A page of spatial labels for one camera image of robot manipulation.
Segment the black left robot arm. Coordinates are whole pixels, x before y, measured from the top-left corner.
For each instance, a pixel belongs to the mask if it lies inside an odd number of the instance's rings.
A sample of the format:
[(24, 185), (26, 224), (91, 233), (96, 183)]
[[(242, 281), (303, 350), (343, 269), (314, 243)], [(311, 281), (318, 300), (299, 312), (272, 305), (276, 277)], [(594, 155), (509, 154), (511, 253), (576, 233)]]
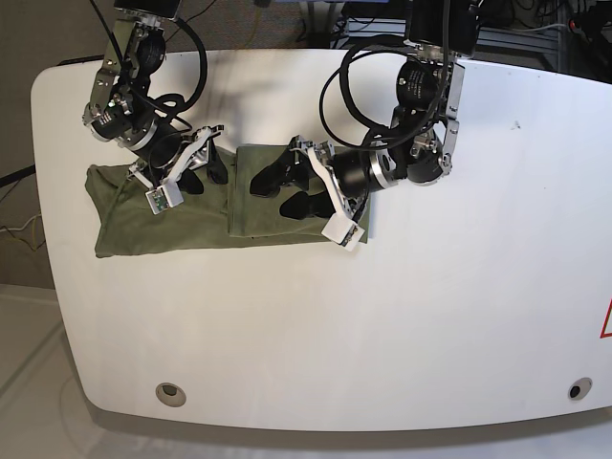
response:
[[(345, 208), (351, 220), (359, 222), (372, 193), (401, 180), (429, 185), (448, 175), (464, 72), (456, 60), (474, 53), (479, 10), (477, 1), (416, 1), (406, 37), (382, 33), (352, 46), (329, 79), (339, 84), (350, 116), (366, 127), (362, 142), (352, 144), (331, 133), (342, 151), (335, 153), (328, 144), (315, 148), (317, 163), (330, 173), (332, 183), (312, 194), (310, 183), (318, 175), (307, 155), (311, 143), (295, 136), (274, 162), (251, 179), (251, 195), (273, 198), (281, 188), (295, 186), (297, 193), (279, 208), (281, 216), (330, 218)], [(350, 90), (351, 64), (375, 54), (405, 59), (396, 77), (397, 104), (388, 125), (364, 115)]]

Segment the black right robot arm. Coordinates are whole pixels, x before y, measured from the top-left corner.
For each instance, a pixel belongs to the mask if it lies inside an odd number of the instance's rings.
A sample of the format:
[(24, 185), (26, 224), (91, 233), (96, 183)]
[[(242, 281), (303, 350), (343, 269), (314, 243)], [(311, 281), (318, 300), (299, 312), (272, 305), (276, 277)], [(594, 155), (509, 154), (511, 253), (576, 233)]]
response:
[[(135, 154), (130, 174), (149, 190), (174, 186), (181, 194), (201, 194), (199, 168), (212, 183), (226, 184), (229, 174), (214, 144), (222, 126), (194, 129), (182, 117), (204, 92), (208, 57), (198, 34), (181, 18), (180, 2), (117, 1), (114, 7), (121, 16), (103, 27), (109, 44), (84, 109), (84, 125), (97, 139), (115, 141)], [(198, 80), (189, 98), (148, 94), (166, 56), (165, 21), (186, 33), (197, 49)]]

